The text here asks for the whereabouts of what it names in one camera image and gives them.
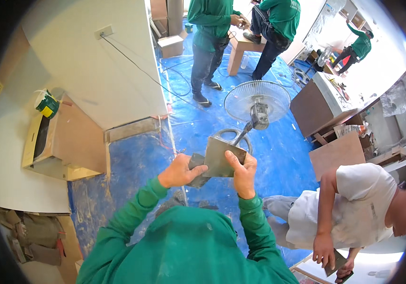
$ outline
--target bucket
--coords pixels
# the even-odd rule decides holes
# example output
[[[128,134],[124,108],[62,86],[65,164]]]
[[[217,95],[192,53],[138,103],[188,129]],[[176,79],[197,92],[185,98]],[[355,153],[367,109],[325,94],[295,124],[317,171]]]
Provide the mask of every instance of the bucket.
[[[186,23],[186,33],[190,34],[192,33],[193,25]]]
[[[58,112],[58,100],[53,98],[47,89],[37,90],[36,92],[40,92],[40,94],[35,101],[35,109],[40,111],[45,117],[52,119]]]

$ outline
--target gray pants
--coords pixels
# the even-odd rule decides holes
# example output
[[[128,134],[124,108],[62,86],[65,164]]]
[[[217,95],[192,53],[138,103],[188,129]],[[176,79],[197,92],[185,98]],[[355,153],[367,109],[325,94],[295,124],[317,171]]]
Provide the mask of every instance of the gray pants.
[[[297,249],[294,244],[286,241],[286,233],[290,229],[288,224],[288,213],[290,213],[291,207],[297,197],[288,197],[282,195],[274,195],[263,198],[263,209],[268,209],[274,216],[280,217],[285,220],[286,223],[279,223],[273,216],[269,216],[267,222],[271,226],[275,235],[275,242],[282,247],[289,249]]]

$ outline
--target electrical outlet plate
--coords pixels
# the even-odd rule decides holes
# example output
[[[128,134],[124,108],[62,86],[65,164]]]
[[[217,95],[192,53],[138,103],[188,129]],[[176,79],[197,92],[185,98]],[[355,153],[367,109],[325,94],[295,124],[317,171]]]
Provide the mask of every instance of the electrical outlet plate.
[[[113,34],[113,28],[112,25],[106,26],[104,28],[101,28],[100,30],[97,30],[94,32],[94,37],[99,40],[102,37],[100,36],[100,33],[104,33],[104,36],[109,36]]]

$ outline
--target worker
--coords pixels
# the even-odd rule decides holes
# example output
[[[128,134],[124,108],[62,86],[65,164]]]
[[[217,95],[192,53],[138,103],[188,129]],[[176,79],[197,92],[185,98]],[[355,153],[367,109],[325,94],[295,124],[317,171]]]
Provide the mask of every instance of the worker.
[[[257,160],[247,154],[241,165],[230,151],[225,158],[234,168],[239,219],[249,246],[247,259],[236,245],[230,218],[178,202],[149,225],[138,243],[129,243],[134,230],[171,187],[186,185],[208,169],[201,165],[189,170],[190,156],[179,154],[99,229],[77,283],[297,284],[275,246],[263,202],[254,190]]]
[[[373,38],[372,31],[367,30],[366,32],[362,32],[355,30],[349,25],[348,19],[346,19],[346,24],[348,25],[349,29],[356,36],[359,37],[356,39],[355,42],[353,42],[353,44],[351,44],[347,48],[344,48],[342,53],[337,56],[337,59],[334,61],[334,63],[331,64],[331,67],[334,68],[340,62],[340,60],[349,56],[348,62],[342,67],[342,69],[339,70],[339,74],[347,71],[348,68],[354,63],[362,61],[372,49],[372,45],[370,43],[370,40]]]
[[[313,249],[313,260],[323,267],[334,269],[334,248],[349,248],[348,262],[337,272],[339,283],[353,270],[362,247],[406,235],[406,185],[397,186],[388,172],[371,163],[330,169],[320,185],[298,198],[265,197],[263,209],[286,222],[267,219],[278,245]]]
[[[191,0],[187,20],[197,27],[193,37],[190,78],[193,99],[204,107],[210,107],[212,103],[201,94],[201,85],[222,90],[222,86],[212,78],[230,42],[230,25],[247,29],[250,23],[243,14],[233,10],[233,0]]]
[[[263,0],[252,8],[252,33],[244,37],[261,44],[261,36],[267,40],[258,61],[253,80],[261,80],[279,54],[290,47],[296,35],[301,16],[301,4],[297,0]]]

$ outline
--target water bottle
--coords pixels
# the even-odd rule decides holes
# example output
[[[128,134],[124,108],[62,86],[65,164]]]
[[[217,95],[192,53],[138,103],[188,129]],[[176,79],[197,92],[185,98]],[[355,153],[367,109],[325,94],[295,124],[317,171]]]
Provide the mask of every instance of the water bottle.
[[[241,61],[241,63],[240,63],[240,67],[242,68],[242,69],[245,69],[246,67],[247,67],[247,63],[249,62],[249,57],[247,56],[247,55],[244,55],[243,57],[242,57],[242,61]]]

